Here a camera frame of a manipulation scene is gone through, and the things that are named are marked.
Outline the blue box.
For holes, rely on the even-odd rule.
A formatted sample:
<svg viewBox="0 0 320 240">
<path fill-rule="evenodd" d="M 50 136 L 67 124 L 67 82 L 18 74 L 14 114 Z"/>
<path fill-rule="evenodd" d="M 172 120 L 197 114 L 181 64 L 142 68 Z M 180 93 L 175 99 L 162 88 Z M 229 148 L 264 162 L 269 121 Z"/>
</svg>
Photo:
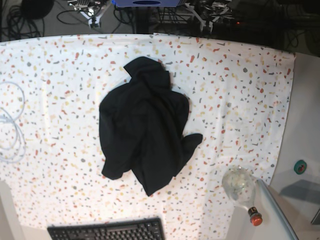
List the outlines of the blue box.
<svg viewBox="0 0 320 240">
<path fill-rule="evenodd" d="M 112 0 L 120 8 L 126 7 L 172 7 L 184 5 L 187 0 Z"/>
</svg>

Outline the clear bottle with orange cap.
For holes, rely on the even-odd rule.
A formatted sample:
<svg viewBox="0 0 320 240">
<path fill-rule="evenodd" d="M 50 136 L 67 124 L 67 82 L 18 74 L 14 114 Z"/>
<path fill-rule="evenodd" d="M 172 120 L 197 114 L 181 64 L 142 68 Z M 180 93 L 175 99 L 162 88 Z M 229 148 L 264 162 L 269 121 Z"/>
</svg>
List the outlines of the clear bottle with orange cap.
<svg viewBox="0 0 320 240">
<path fill-rule="evenodd" d="M 230 167 L 223 175 L 222 187 L 235 206 L 246 210 L 253 226 L 262 224 L 263 217 L 255 205 L 256 179 L 247 169 Z"/>
</svg>

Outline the terrazzo pattern tablecloth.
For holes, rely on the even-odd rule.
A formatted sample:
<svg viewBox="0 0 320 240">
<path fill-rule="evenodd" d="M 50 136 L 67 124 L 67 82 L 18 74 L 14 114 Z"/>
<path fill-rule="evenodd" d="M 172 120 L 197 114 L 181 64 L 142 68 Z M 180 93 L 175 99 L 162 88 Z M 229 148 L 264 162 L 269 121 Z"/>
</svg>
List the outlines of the terrazzo pattern tablecloth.
<svg viewBox="0 0 320 240">
<path fill-rule="evenodd" d="M 181 172 L 147 196 L 132 172 L 102 175 L 99 105 L 146 56 L 189 98 L 185 135 L 202 143 Z M 16 118 L 25 147 L 1 162 L 18 223 L 103 223 L 159 216 L 168 240 L 224 239 L 233 204 L 221 185 L 232 165 L 271 181 L 285 130 L 295 56 L 223 40 L 164 34 L 70 35 L 0 45 L 0 111 Z"/>
</svg>

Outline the green tape roll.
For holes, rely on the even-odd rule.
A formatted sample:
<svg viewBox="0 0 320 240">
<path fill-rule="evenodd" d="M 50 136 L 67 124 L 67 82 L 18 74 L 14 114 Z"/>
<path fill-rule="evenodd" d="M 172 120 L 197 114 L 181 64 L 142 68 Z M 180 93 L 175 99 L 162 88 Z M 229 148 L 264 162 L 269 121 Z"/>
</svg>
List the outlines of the green tape roll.
<svg viewBox="0 0 320 240">
<path fill-rule="evenodd" d="M 306 171 L 307 166 L 307 163 L 301 159 L 295 163 L 293 170 L 297 175 L 302 175 Z"/>
</svg>

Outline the black t-shirt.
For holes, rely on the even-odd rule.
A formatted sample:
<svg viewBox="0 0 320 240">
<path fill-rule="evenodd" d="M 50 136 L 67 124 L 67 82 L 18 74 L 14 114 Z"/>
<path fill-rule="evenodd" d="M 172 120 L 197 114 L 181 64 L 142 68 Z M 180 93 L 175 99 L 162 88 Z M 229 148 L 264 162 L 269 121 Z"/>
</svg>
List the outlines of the black t-shirt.
<svg viewBox="0 0 320 240">
<path fill-rule="evenodd" d="M 184 135 L 190 104 L 171 89 L 170 73 L 142 56 L 125 65 L 131 79 L 111 90 L 99 105 L 102 175 L 117 180 L 132 171 L 151 196 L 170 183 L 202 142 Z"/>
</svg>

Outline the grey metal bar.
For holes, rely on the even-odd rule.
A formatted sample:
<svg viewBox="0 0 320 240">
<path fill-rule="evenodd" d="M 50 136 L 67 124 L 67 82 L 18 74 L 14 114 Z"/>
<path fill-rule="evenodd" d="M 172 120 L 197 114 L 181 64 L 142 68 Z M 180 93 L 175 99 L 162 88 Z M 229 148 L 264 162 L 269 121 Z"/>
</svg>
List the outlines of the grey metal bar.
<svg viewBox="0 0 320 240">
<path fill-rule="evenodd" d="M 298 236 L 284 215 L 282 209 L 261 179 L 256 181 L 259 191 L 260 210 L 267 240 L 298 240 Z"/>
</svg>

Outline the black computer keyboard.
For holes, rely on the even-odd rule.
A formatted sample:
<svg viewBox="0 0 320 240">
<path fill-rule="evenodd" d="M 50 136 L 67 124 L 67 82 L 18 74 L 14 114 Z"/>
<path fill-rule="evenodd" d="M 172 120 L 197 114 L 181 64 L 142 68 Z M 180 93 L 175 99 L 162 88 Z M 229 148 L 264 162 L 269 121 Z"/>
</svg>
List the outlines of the black computer keyboard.
<svg viewBox="0 0 320 240">
<path fill-rule="evenodd" d="M 160 218 L 121 221 L 104 224 L 50 226 L 53 240 L 164 240 Z"/>
</svg>

